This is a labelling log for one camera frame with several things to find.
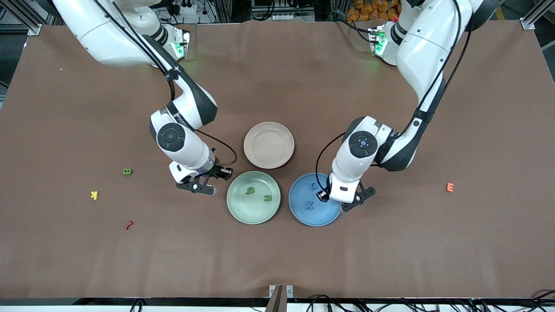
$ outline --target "blue plate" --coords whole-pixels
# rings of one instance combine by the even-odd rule
[[[320,183],[324,185],[327,175],[318,174]],[[301,176],[289,190],[289,207],[293,215],[306,225],[311,227],[323,227],[332,223],[339,216],[340,202],[328,200],[327,203],[321,202],[316,193],[320,187],[316,182],[316,175],[307,173]]]

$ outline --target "wire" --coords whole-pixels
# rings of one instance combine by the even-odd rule
[[[139,306],[139,311],[138,311],[138,312],[141,312],[141,311],[143,310],[143,304],[144,304],[144,305],[147,305],[147,303],[144,301],[143,298],[138,298],[138,299],[136,299],[136,300],[133,302],[133,305],[131,306],[131,310],[129,310],[129,312],[134,312],[135,306],[136,306],[137,304],[139,304],[139,305],[138,305],[138,306]]]
[[[453,79],[453,76],[455,75],[455,72],[457,71],[457,68],[458,68],[459,64],[461,64],[462,57],[465,56],[466,48],[468,47],[468,43],[470,41],[470,35],[472,34],[473,24],[474,24],[474,21],[472,19],[472,16],[470,16],[470,28],[468,29],[468,36],[466,37],[465,46],[462,48],[462,52],[461,52],[461,55],[458,57],[457,64],[455,65],[455,68],[453,69],[453,72],[451,72],[451,76],[449,76],[449,80],[447,80],[447,83],[445,84],[444,91],[449,86],[449,83],[451,82],[451,79]]]
[[[441,66],[441,69],[437,72],[436,78],[434,78],[433,82],[430,84],[430,87],[428,88],[428,90],[426,91],[426,93],[424,94],[424,96],[422,97],[422,100],[420,101],[420,103],[418,104],[417,109],[420,109],[420,107],[422,106],[422,104],[424,104],[424,100],[426,100],[426,97],[428,96],[428,94],[430,93],[430,91],[432,91],[433,85],[436,84],[436,81],[438,80],[438,78],[440,77],[440,75],[443,73],[443,69],[445,68],[445,65],[447,65],[447,62],[449,61],[449,59],[451,58],[451,54],[453,54],[453,51],[455,50],[455,45],[458,42],[458,36],[461,34],[461,23],[462,23],[462,18],[461,18],[461,9],[458,7],[458,3],[456,0],[453,0],[453,3],[455,4],[455,8],[457,9],[457,16],[458,16],[458,20],[457,20],[457,35],[455,36],[455,40],[453,42],[453,46],[451,47],[451,50],[449,51],[449,54],[447,55],[447,57],[445,58],[445,61],[443,62],[443,65]]]
[[[455,302],[458,302],[460,305],[462,305],[462,307],[463,307],[467,312],[472,312],[472,310],[469,309],[469,308],[467,307],[467,304],[466,304],[464,301],[462,301],[462,300],[460,300],[460,299],[455,299]]]
[[[208,134],[208,133],[206,133],[206,132],[202,132],[202,131],[200,131],[200,130],[198,130],[198,129],[197,129],[196,131],[199,132],[199,133],[202,133],[203,135],[209,137],[210,139],[212,139],[212,140],[214,140],[214,141],[216,141],[216,142],[222,144],[223,146],[227,147],[227,148],[233,153],[233,157],[234,157],[234,158],[233,158],[233,161],[232,161],[232,162],[228,162],[228,163],[216,163],[216,165],[218,165],[218,166],[229,166],[229,165],[233,165],[233,164],[237,161],[237,152],[233,149],[233,147],[229,146],[229,145],[228,145],[227,143],[225,143],[224,141],[222,141],[222,140],[220,140],[220,139],[218,139],[218,138],[216,138],[216,137],[213,137],[212,135],[210,135],[210,134]]]
[[[501,311],[501,312],[507,312],[507,310],[501,309],[498,305],[492,304],[490,303],[489,305],[491,305],[492,307],[496,308],[497,310]]]
[[[343,135],[345,135],[345,132],[341,133],[340,135],[338,135],[337,137],[335,137],[335,139],[331,140],[322,150],[322,152],[320,152],[320,155],[318,155],[318,158],[316,159],[316,168],[314,171],[314,174],[316,175],[316,182],[318,182],[318,185],[320,186],[320,188],[325,191],[324,187],[322,186],[322,184],[320,184],[320,179],[318,178],[318,163],[320,162],[320,157],[322,157],[322,154],[324,153],[324,151],[328,148],[328,146],[330,146],[333,142],[335,142],[337,139],[341,138]]]
[[[359,32],[370,33],[370,31],[369,31],[368,29],[358,28],[358,27],[353,26],[353,25],[351,25],[351,24],[349,24],[349,23],[347,23],[347,22],[345,22],[345,21],[338,21],[338,22],[341,22],[341,23],[343,23],[343,24],[345,24],[345,25],[347,25],[347,26],[351,27],[352,29],[355,29],[355,30],[357,30],[357,31],[359,31]]]
[[[297,10],[299,11],[299,15],[301,16],[302,20],[306,22],[305,17],[302,15],[301,9],[297,7]]]
[[[217,23],[218,22],[218,17],[216,16],[216,13],[214,13],[214,10],[212,10],[212,5],[210,4],[210,2],[208,3],[208,6],[210,7],[210,13],[212,13],[212,15],[214,16],[214,23]]]
[[[133,29],[133,27],[129,24],[129,21],[125,18],[125,16],[123,16],[122,11],[119,9],[119,7],[116,5],[115,2],[112,2],[112,4],[115,6],[116,10],[118,11],[118,13],[121,15],[123,21],[126,22],[127,26],[131,29],[131,31],[135,34],[136,38],[134,38],[127,30],[125,27],[123,27],[118,21],[115,20],[115,18],[98,2],[98,0],[93,0],[94,3],[96,3],[96,5],[104,12],[104,14],[117,26],[119,27],[119,29],[122,30],[123,33],[125,33],[125,35],[127,35],[127,37],[133,41],[151,60],[152,62],[158,67],[158,69],[162,72],[162,74],[166,74],[166,71],[164,70],[164,67],[162,66],[162,63],[160,62],[160,60],[154,55],[154,53],[150,50],[150,48],[148,48],[148,46],[144,45],[144,42],[142,41],[142,39],[140,39],[139,34],[137,34],[137,32]],[[171,99],[174,100],[175,97],[175,88],[173,87],[173,82],[170,82],[170,93],[171,93]]]
[[[353,28],[354,30],[356,30],[356,33],[359,34],[359,36],[360,36],[360,38],[362,38],[362,40],[364,40],[364,41],[366,41],[366,42],[368,42],[368,43],[379,43],[379,41],[376,41],[376,40],[366,39],[366,38],[360,33],[360,30],[359,30],[360,28],[358,28],[358,27],[355,25],[355,22],[352,21],[351,23],[352,23],[352,25],[353,25],[352,28]]]
[[[158,69],[160,69],[160,71],[162,72],[162,74],[166,75],[166,70],[164,69],[164,67],[162,66],[162,62],[156,57],[156,55],[154,54],[154,52],[152,52],[152,50],[145,44],[145,42],[143,41],[143,39],[139,36],[139,34],[135,31],[135,29],[133,28],[133,26],[131,26],[131,24],[129,23],[129,21],[125,18],[125,16],[123,15],[122,10],[118,7],[118,5],[112,1],[112,4],[114,5],[115,9],[118,11],[119,15],[122,17],[123,21],[126,23],[127,27],[129,27],[131,29],[131,31],[133,32],[133,34],[135,34],[135,36],[137,37],[137,39],[139,41],[141,41],[141,43],[144,45],[139,44],[137,41],[135,41],[141,48],[142,50],[150,57],[150,59],[158,66]],[[173,83],[173,80],[168,81],[168,86],[170,87],[170,98],[171,100],[175,100],[175,85]]]
[[[546,297],[546,296],[549,296],[549,295],[551,295],[551,294],[555,294],[555,290],[548,291],[548,292],[546,292],[546,293],[543,294],[543,295],[539,295],[539,296],[537,296],[537,297],[535,297],[535,298],[532,298],[532,301],[539,300],[539,299],[544,298],[544,297]]]
[[[309,304],[309,306],[306,308],[306,312],[309,311],[309,309],[312,308],[312,311],[314,311],[314,303],[320,299],[320,298],[326,298],[327,300],[329,300],[332,304],[334,304],[336,307],[340,308],[341,310],[343,310],[343,312],[354,312],[348,309],[345,309],[340,303],[337,303],[334,299],[330,298],[328,295],[318,295],[316,296],[316,298],[314,298],[314,300]]]
[[[296,9],[298,9],[298,8],[307,8],[307,7],[312,6],[312,4],[310,2],[305,3],[305,4],[299,4],[299,0],[287,0],[287,5],[292,7],[292,8],[296,8]]]
[[[262,18],[256,18],[254,16],[252,16],[252,19],[254,19],[255,21],[265,21],[268,18],[270,18],[273,14],[274,14],[274,9],[275,9],[275,2],[274,0],[271,0],[270,3],[268,3],[268,11],[266,13],[264,13],[264,15],[262,16]]]

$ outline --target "brown surface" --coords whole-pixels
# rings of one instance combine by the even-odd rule
[[[66,28],[44,27],[0,112],[2,297],[252,297],[278,283],[296,296],[498,297],[553,287],[555,87],[533,32],[517,21],[476,31],[413,165],[369,170],[363,181],[377,195],[323,228],[291,214],[291,184],[361,115],[401,130],[413,91],[345,26],[196,32],[184,66],[220,105],[204,130],[239,151],[260,122],[295,136],[293,160],[265,171],[282,191],[278,213],[245,225],[226,207],[229,183],[215,182],[216,197],[177,189],[148,132],[168,100],[159,72],[103,66]],[[255,169],[242,151],[234,168]]]

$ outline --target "beige plate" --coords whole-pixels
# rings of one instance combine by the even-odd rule
[[[282,124],[263,122],[252,127],[246,134],[243,148],[253,165],[274,169],[283,166],[291,158],[295,140]]]

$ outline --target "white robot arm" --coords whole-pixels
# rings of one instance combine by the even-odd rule
[[[318,194],[320,200],[343,202],[340,211],[347,212],[375,194],[374,188],[357,192],[360,178],[373,162],[388,171],[404,170],[411,164],[443,96],[443,68],[453,47],[471,18],[470,27],[476,29],[497,4],[495,0],[413,0],[411,8],[403,7],[397,23],[388,22],[379,31],[380,40],[372,49],[385,62],[397,65],[415,90],[419,105],[401,133],[372,117],[355,119],[332,162],[327,186]]]
[[[178,188],[213,195],[216,190],[207,185],[208,178],[228,180],[233,170],[218,165],[213,150],[194,131],[215,119],[216,102],[185,72],[175,55],[170,54],[173,49],[168,52],[159,39],[139,34],[135,25],[125,18],[125,12],[144,11],[144,19],[149,16],[150,9],[141,9],[138,4],[159,1],[137,1],[135,6],[127,5],[125,11],[118,2],[120,5],[128,3],[123,0],[54,0],[54,5],[81,45],[100,63],[116,67],[151,64],[164,73],[170,86],[175,83],[183,90],[181,96],[150,116],[150,133],[158,147],[173,160],[169,167]],[[145,22],[144,25],[143,31],[152,32],[156,23]],[[203,183],[199,180],[201,176],[205,177]]]

